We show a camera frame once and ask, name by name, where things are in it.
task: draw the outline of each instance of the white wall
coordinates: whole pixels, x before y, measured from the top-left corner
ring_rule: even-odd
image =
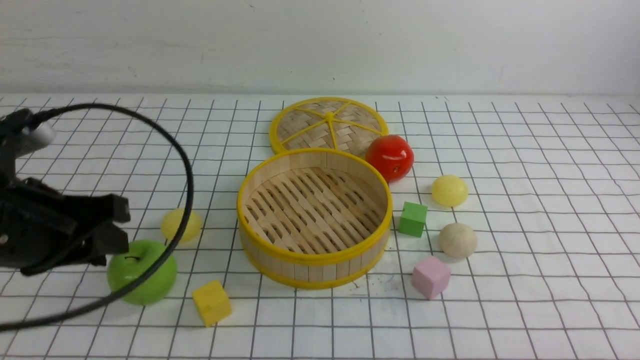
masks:
[[[2,0],[0,88],[640,94],[640,1]]]

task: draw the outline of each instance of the yellow cube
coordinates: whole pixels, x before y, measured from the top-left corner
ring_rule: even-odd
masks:
[[[206,327],[231,315],[229,297],[219,281],[212,281],[195,290],[191,295]]]

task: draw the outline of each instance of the tomato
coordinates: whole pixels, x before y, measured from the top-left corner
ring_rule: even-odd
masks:
[[[411,170],[413,150],[401,136],[381,136],[371,142],[365,160],[376,168],[388,183],[393,183]]]

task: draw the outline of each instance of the yellow rim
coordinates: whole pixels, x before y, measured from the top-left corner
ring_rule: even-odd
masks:
[[[387,123],[385,123],[385,119],[382,118],[382,116],[373,108],[371,108],[368,105],[365,105],[361,102],[358,101],[354,101],[351,99],[345,99],[343,97],[316,97],[313,99],[307,99],[304,101],[299,101],[296,102],[293,105],[289,105],[288,107],[286,107],[284,110],[282,110],[280,113],[278,113],[278,115],[275,117],[275,119],[273,119],[273,121],[271,122],[271,126],[269,127],[269,142],[271,143],[271,149],[273,150],[274,154],[280,154],[281,152],[285,152],[288,151],[282,144],[289,141],[291,138],[295,138],[297,136],[299,136],[300,134],[304,133],[305,131],[312,129],[316,126],[320,126],[322,124],[326,123],[325,121],[320,121],[315,123],[314,125],[310,126],[310,127],[306,127],[305,129],[299,131],[296,134],[293,134],[292,136],[290,136],[288,139],[284,140],[284,141],[280,141],[280,139],[278,139],[278,126],[280,125],[280,121],[282,120],[282,118],[284,117],[284,115],[288,114],[289,112],[291,112],[291,110],[297,108],[298,106],[304,105],[304,104],[308,104],[310,102],[316,102],[316,101],[344,101],[344,105],[342,105],[341,108],[339,108],[335,113],[338,114],[340,111],[342,111],[347,105],[349,104],[353,104],[353,105],[357,105],[365,110],[367,110],[368,112],[370,112],[378,121],[378,124],[380,125],[380,131],[375,130],[375,129],[369,129],[368,127],[362,126],[360,124],[351,122],[351,121],[343,121],[340,119],[335,119],[335,122],[341,122],[341,123],[345,123],[345,124],[349,124],[351,126],[356,126],[356,127],[360,127],[360,128],[364,128],[366,130],[372,131],[373,133],[378,133],[381,136],[384,135],[389,135],[389,129],[387,127]],[[320,113],[316,113],[315,111],[311,111],[311,110],[305,110],[305,109],[299,109],[301,111],[308,111],[310,113],[314,113],[316,115],[319,115],[320,117],[323,117],[322,114]],[[333,132],[333,127],[331,122],[329,122],[329,131],[331,132],[331,138],[333,140],[333,147],[335,148],[335,133]]]
[[[258,264],[258,262],[251,257],[251,254],[249,254],[248,251],[244,252],[246,258],[253,265],[253,267],[255,267],[256,270],[258,270],[260,273],[270,278],[271,280],[275,282],[279,282],[280,284],[283,284],[283,285],[291,286],[293,288],[308,289],[308,290],[321,290],[321,289],[335,288],[336,286],[345,285],[352,281],[355,281],[356,279],[359,279],[360,277],[364,276],[367,272],[369,272],[369,270],[373,269],[373,267],[376,266],[376,264],[380,261],[384,253],[385,253],[385,248],[383,247],[382,250],[380,250],[380,253],[376,255],[376,257],[367,265],[367,267],[361,269],[355,274],[349,275],[347,277],[341,277],[340,279],[333,280],[333,281],[312,282],[312,281],[292,280],[288,277],[278,275],[272,271],[267,270],[260,264]]]
[[[249,182],[249,180],[255,175],[255,173],[260,171],[260,169],[262,169],[268,163],[276,161],[277,159],[283,158],[285,156],[293,155],[293,154],[304,153],[304,152],[329,152],[329,153],[337,154],[340,156],[346,156],[352,160],[355,160],[365,165],[368,169],[370,169],[376,175],[376,177],[378,178],[378,181],[380,181],[385,187],[385,193],[387,194],[387,210],[385,212],[385,217],[384,219],[382,219],[382,223],[378,226],[378,228],[368,238],[360,242],[358,245],[350,247],[346,250],[332,252],[330,254],[298,254],[295,252],[286,251],[284,249],[281,249],[273,245],[268,241],[264,241],[263,239],[260,238],[260,236],[258,236],[258,234],[255,231],[251,229],[251,227],[249,226],[249,223],[244,219],[244,212],[243,212],[244,204],[242,203],[244,189],[246,188],[246,185]],[[298,150],[286,151],[286,152],[277,154],[271,157],[270,159],[263,161],[262,163],[260,163],[260,165],[256,166],[249,173],[249,175],[246,176],[242,185],[240,186],[240,191],[238,192],[238,196],[236,199],[236,211],[237,211],[239,226],[242,228],[242,230],[250,239],[250,241],[254,245],[258,246],[258,248],[264,251],[265,253],[275,258],[285,260],[289,263],[297,263],[297,264],[304,264],[304,265],[310,265],[310,264],[329,265],[329,264],[338,263],[340,261],[344,261],[345,259],[352,258],[359,254],[362,254],[365,251],[369,250],[373,245],[375,245],[376,241],[380,239],[380,236],[384,235],[384,233],[391,226],[391,220],[393,217],[393,203],[391,198],[391,191],[389,190],[389,186],[387,182],[384,180],[382,175],[380,175],[380,173],[368,162],[360,159],[357,156],[348,154],[346,152],[333,150],[333,149],[298,149]]]

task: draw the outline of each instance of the grid tablecloth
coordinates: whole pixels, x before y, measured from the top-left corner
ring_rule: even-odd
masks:
[[[171,132],[195,173],[199,240],[175,251],[177,282],[148,307],[116,302],[62,324],[0,334],[3,359],[640,359],[640,99],[364,97],[405,135],[413,171],[391,190],[429,206],[422,238],[393,232],[368,275],[339,288],[295,290],[261,276],[237,238],[244,176],[273,153],[268,128],[308,96],[0,95],[0,114],[78,102],[138,110]],[[177,153],[141,122],[91,110],[53,122],[53,145],[17,160],[21,176],[69,194],[127,197],[130,239],[164,241],[162,216],[184,202]],[[430,184],[463,178],[467,201],[441,208]],[[439,230],[463,222],[478,248],[452,262]],[[452,269],[427,301],[410,284],[428,256]],[[0,272],[0,320],[42,316],[109,292],[104,268],[26,278]],[[233,314],[204,328],[191,292],[220,280]]]

